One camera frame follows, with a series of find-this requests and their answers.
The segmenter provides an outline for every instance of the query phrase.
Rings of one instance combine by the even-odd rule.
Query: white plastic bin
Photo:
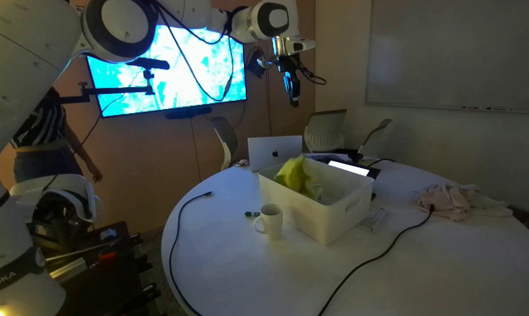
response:
[[[368,214],[372,179],[312,160],[305,160],[305,172],[316,174],[314,184],[337,198],[316,202],[259,174],[261,202],[279,205],[301,233],[326,246]]]

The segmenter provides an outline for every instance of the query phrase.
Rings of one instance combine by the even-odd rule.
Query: cup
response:
[[[265,203],[259,209],[259,216],[252,221],[254,228],[265,233],[268,239],[279,239],[282,232],[282,212],[273,203]]]

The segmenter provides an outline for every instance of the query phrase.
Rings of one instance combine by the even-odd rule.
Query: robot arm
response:
[[[296,105],[298,52],[312,49],[314,42],[298,35],[294,0],[265,0],[231,12],[212,9],[207,0],[94,0],[82,14],[85,42],[80,52],[103,59],[131,59],[149,47],[159,16],[175,26],[208,28],[238,42],[270,40],[273,56],[268,65],[277,65],[291,103]]]
[[[277,58],[314,47],[298,37],[294,0],[265,0],[233,12],[215,10],[208,0],[89,0],[82,14],[66,0],[0,0],[0,151],[73,56],[135,59],[149,47],[159,14],[187,28],[229,30],[240,42],[272,40]],[[24,260],[36,268],[20,272]],[[41,270],[17,198],[0,184],[0,309],[54,314],[61,300],[61,288]]]

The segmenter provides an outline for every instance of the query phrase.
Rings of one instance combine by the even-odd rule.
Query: office chair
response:
[[[345,110],[312,112],[303,126],[305,149],[316,153],[345,147],[344,117]]]
[[[235,149],[238,146],[236,135],[235,135],[231,124],[224,117],[214,116],[208,121],[210,121],[214,135],[219,140],[221,149],[222,149],[221,170],[228,168],[231,165]]]

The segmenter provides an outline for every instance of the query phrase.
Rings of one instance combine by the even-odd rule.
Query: table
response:
[[[405,226],[419,223],[417,193],[444,177],[382,161],[372,209],[386,217],[375,230],[354,226],[319,246],[293,226],[268,242],[245,210],[259,207],[258,177],[226,168],[187,191],[173,207],[161,240],[168,254],[182,209],[171,268],[184,298],[200,314],[317,314],[358,263],[382,253]],[[354,272],[324,314],[529,314],[529,230],[512,216],[470,216],[451,223],[432,216],[400,237],[381,260]]]

